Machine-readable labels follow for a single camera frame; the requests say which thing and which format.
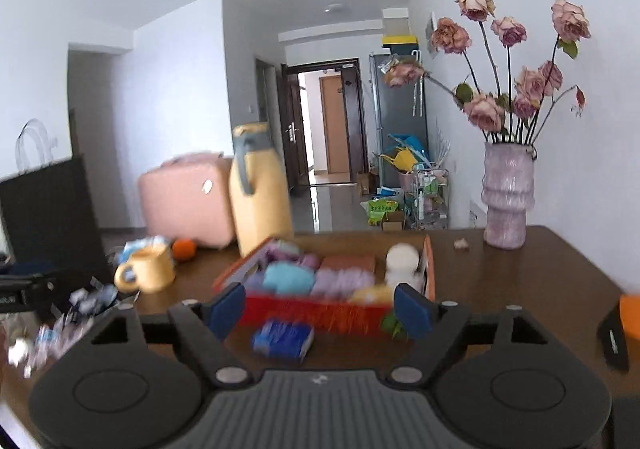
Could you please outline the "pink suitcase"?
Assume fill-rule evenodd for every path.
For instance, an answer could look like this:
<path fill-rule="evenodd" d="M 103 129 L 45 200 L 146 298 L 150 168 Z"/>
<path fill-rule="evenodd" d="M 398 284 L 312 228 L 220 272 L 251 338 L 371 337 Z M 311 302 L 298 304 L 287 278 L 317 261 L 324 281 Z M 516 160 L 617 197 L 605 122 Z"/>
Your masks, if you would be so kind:
<path fill-rule="evenodd" d="M 201 152 L 172 158 L 141 175 L 142 216 L 150 235 L 224 249 L 235 240 L 229 195 L 232 160 Z"/>

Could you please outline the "light blue plush toy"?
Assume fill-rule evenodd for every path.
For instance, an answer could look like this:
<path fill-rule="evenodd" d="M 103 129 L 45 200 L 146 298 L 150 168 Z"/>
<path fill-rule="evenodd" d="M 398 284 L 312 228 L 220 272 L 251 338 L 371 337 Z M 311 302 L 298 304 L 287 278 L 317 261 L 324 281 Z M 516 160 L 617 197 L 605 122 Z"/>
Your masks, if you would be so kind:
<path fill-rule="evenodd" d="M 309 268 L 287 261 L 275 261 L 266 268 L 262 287 L 280 296 L 304 296 L 310 293 L 314 281 L 314 272 Z"/>

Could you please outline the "yellow white plush toy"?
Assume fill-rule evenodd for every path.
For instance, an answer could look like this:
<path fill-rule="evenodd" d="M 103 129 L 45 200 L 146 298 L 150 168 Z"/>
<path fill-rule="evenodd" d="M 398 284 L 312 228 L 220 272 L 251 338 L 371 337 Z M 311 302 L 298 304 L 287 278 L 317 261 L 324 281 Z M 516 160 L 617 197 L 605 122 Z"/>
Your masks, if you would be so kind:
<path fill-rule="evenodd" d="M 354 305 L 370 307 L 393 305 L 394 289 L 385 284 L 372 285 L 372 287 L 361 287 L 349 297 L 349 302 Z"/>

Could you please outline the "purple fluffy plush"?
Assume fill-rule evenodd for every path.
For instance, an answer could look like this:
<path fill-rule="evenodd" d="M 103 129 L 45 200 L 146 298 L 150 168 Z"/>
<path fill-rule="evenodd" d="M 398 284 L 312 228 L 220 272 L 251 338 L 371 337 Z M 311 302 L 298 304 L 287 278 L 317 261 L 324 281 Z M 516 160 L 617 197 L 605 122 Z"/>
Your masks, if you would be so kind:
<path fill-rule="evenodd" d="M 372 287 L 375 284 L 374 274 L 360 268 L 321 268 L 314 277 L 316 281 L 314 281 L 310 296 L 317 297 L 317 299 L 344 301 L 361 287 Z"/>

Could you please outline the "yellow watering can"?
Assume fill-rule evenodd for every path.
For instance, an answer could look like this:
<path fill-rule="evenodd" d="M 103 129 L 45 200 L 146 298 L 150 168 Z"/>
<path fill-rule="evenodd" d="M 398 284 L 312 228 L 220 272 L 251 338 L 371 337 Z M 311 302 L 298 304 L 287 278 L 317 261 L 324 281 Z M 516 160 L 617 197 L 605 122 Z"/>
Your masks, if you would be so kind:
<path fill-rule="evenodd" d="M 381 154 L 383 161 L 396 168 L 398 172 L 411 172 L 419 163 L 409 148 L 397 148 L 394 155 Z"/>

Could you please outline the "large yellow thermos bottle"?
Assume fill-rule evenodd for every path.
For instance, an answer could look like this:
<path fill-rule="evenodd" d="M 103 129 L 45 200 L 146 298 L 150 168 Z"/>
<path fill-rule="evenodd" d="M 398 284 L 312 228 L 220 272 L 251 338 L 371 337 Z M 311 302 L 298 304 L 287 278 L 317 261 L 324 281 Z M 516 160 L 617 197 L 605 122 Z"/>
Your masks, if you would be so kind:
<path fill-rule="evenodd" d="M 229 193 L 236 241 L 247 256 L 269 238 L 292 238 L 290 190 L 266 122 L 236 126 L 232 136 Z"/>

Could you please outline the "orange fruit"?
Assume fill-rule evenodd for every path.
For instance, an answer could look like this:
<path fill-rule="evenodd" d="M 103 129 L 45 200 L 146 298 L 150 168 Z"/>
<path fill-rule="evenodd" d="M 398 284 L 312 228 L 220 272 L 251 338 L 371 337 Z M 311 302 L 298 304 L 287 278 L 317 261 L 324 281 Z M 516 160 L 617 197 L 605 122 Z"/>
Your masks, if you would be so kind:
<path fill-rule="evenodd" d="M 177 263 L 186 263 L 194 258 L 198 244 L 191 239 L 177 239 L 171 244 L 171 255 Z"/>

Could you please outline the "purple ribbed vase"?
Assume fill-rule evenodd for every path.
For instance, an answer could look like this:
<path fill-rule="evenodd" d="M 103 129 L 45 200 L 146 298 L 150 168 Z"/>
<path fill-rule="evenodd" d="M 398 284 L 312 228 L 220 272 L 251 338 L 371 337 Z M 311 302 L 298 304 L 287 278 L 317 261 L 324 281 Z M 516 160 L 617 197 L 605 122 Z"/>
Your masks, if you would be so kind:
<path fill-rule="evenodd" d="M 487 143 L 480 201 L 487 206 L 484 241 L 517 250 L 526 240 L 526 216 L 535 204 L 535 165 L 527 146 Z"/>

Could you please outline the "yellow mug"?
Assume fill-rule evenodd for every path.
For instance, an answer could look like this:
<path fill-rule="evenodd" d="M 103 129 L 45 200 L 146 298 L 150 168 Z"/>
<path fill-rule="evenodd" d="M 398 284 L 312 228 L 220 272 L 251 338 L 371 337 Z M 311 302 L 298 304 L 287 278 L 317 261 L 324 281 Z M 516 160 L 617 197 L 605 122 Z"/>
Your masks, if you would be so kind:
<path fill-rule="evenodd" d="M 120 264 L 114 274 L 115 287 L 122 293 L 158 293 L 175 279 L 174 263 L 165 244 L 142 247 Z"/>

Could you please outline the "blue small carton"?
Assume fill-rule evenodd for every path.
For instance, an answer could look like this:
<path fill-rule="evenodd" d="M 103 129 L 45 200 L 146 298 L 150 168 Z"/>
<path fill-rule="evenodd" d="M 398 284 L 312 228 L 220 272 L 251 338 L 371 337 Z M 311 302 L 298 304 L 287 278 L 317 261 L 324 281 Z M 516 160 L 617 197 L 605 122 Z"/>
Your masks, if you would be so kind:
<path fill-rule="evenodd" d="M 314 328 L 305 322 L 266 321 L 253 335 L 254 354 L 273 359 L 303 362 L 314 343 Z"/>

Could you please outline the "grey refrigerator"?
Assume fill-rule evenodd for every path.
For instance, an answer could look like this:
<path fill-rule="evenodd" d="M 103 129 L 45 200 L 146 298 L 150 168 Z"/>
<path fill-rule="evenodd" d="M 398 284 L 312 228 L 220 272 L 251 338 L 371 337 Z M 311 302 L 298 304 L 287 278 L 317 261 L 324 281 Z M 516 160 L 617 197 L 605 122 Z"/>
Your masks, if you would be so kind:
<path fill-rule="evenodd" d="M 371 96 L 374 114 L 374 149 L 372 150 L 376 166 L 380 170 L 383 186 L 399 186 L 398 170 L 390 165 L 380 154 L 394 155 L 398 142 L 392 135 L 413 135 L 427 146 L 427 118 L 424 105 L 418 105 L 413 99 L 413 86 L 390 87 L 384 82 L 380 66 L 390 60 L 384 54 L 370 54 Z"/>

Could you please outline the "orange black box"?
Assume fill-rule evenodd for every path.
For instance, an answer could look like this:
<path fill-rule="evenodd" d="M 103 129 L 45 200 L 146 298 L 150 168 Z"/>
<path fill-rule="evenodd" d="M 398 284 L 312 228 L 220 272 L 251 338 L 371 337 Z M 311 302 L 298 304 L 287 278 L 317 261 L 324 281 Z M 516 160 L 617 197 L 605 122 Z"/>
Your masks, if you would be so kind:
<path fill-rule="evenodd" d="M 597 329 L 606 364 L 615 371 L 630 370 L 628 341 L 639 339 L 639 295 L 624 294 Z"/>

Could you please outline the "white round plush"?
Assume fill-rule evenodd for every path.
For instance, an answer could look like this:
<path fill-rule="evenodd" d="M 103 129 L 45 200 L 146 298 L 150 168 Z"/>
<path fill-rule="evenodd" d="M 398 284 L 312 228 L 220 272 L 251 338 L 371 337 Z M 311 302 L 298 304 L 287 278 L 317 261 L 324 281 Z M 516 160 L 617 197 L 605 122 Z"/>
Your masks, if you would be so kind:
<path fill-rule="evenodd" d="M 386 254 L 385 282 L 390 287 L 399 283 L 412 283 L 420 266 L 418 250 L 408 243 L 396 243 Z"/>

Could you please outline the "dark wooden door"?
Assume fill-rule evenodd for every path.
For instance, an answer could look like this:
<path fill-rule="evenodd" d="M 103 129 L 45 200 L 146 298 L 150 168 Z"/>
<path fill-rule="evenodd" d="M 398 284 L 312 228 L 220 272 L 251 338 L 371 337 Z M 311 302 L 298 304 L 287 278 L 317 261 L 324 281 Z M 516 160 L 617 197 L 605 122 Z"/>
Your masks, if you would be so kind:
<path fill-rule="evenodd" d="M 309 184 L 301 91 L 296 68 L 282 64 L 279 112 L 286 177 L 292 193 Z"/>

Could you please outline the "dried pink rose bouquet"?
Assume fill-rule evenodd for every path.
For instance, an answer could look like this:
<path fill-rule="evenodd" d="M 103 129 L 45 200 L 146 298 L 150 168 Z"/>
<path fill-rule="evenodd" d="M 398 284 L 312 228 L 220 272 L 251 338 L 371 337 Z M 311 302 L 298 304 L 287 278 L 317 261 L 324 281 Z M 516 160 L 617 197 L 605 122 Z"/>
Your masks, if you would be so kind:
<path fill-rule="evenodd" d="M 513 16 L 497 16 L 495 0 L 456 0 L 460 16 L 477 24 L 490 64 L 494 86 L 480 86 L 470 58 L 472 38 L 457 21 L 440 18 L 428 38 L 436 52 L 464 59 L 468 78 L 449 87 L 427 71 L 416 50 L 406 56 L 394 53 L 380 66 L 384 83 L 390 88 L 411 85 L 420 96 L 426 82 L 451 96 L 456 107 L 472 126 L 478 128 L 485 141 L 493 144 L 516 144 L 529 150 L 546 126 L 553 110 L 570 94 L 574 97 L 572 112 L 582 116 L 586 95 L 578 85 L 564 84 L 556 55 L 564 53 L 576 59 L 579 44 L 590 39 L 590 23 L 585 10 L 568 0 L 555 0 L 551 10 L 554 42 L 551 57 L 536 68 L 524 66 L 515 70 L 513 49 L 528 39 L 526 26 Z"/>

